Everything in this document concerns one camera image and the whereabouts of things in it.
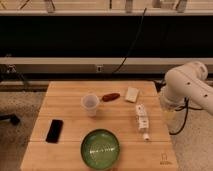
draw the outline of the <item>sausage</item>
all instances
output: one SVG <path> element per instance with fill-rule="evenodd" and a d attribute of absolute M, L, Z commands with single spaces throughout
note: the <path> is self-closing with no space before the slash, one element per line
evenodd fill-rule
<path fill-rule="evenodd" d="M 102 100 L 104 102 L 108 102 L 108 101 L 112 101 L 112 100 L 115 100 L 117 98 L 120 97 L 120 94 L 119 93 L 111 93 L 111 94 L 106 94 L 102 97 Z"/>

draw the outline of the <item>white object on shelf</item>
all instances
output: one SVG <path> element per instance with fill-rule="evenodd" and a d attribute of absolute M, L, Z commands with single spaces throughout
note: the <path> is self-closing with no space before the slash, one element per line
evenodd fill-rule
<path fill-rule="evenodd" d="M 139 123 L 138 130 L 143 133 L 143 139 L 148 141 L 149 137 L 149 118 L 143 104 L 136 105 L 136 114 Z"/>
<path fill-rule="evenodd" d="M 137 88 L 128 87 L 125 100 L 134 103 L 137 100 L 138 94 L 139 94 L 139 90 Z"/>

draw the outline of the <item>black wall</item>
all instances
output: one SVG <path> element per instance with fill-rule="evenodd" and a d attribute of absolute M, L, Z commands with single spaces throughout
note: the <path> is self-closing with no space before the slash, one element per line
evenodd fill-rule
<path fill-rule="evenodd" d="M 123 57 L 141 17 L 0 17 L 0 56 Z M 213 57 L 213 17 L 146 16 L 132 57 Z"/>

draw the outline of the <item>shelf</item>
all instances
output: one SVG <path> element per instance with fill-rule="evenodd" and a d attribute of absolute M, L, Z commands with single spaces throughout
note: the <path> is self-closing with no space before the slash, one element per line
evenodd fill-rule
<path fill-rule="evenodd" d="M 146 15 L 213 15 L 212 0 L 188 0 L 184 13 L 175 9 L 178 0 L 133 0 L 132 12 L 126 13 L 126 0 L 53 0 L 54 13 L 46 11 L 44 0 L 30 0 L 21 10 L 23 0 L 0 0 L 0 15 L 91 15 L 91 16 L 140 16 L 147 8 Z"/>

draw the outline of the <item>wooden table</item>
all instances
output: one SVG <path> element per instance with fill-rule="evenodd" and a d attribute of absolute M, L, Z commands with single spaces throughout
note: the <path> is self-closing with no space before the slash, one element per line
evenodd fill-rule
<path fill-rule="evenodd" d="M 137 103 L 124 100 L 128 86 L 138 88 Z M 101 102 L 95 118 L 86 116 L 81 97 L 118 92 L 121 97 Z M 138 132 L 135 105 L 143 103 L 150 119 L 150 142 Z M 64 121 L 58 144 L 45 142 L 52 119 Z M 28 144 L 22 171 L 91 171 L 81 159 L 80 146 L 87 133 L 103 128 L 119 139 L 121 152 L 113 171 L 173 171 L 177 161 L 157 92 L 145 81 L 51 82 Z"/>

